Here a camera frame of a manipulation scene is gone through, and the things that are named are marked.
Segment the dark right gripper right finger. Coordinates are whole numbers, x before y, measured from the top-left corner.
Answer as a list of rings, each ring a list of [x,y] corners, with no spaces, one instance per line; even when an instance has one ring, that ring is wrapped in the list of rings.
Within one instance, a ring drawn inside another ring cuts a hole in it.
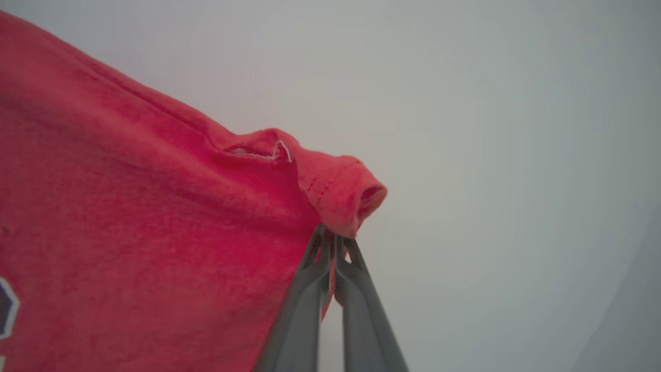
[[[356,240],[336,236],[335,294],[342,306],[345,371],[408,371]]]

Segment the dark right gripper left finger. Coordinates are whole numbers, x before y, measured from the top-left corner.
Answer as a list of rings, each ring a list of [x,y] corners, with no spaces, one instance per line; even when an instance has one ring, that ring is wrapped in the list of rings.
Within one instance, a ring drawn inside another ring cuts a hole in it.
[[[331,232],[312,233],[255,371],[317,371],[323,307],[331,294]]]

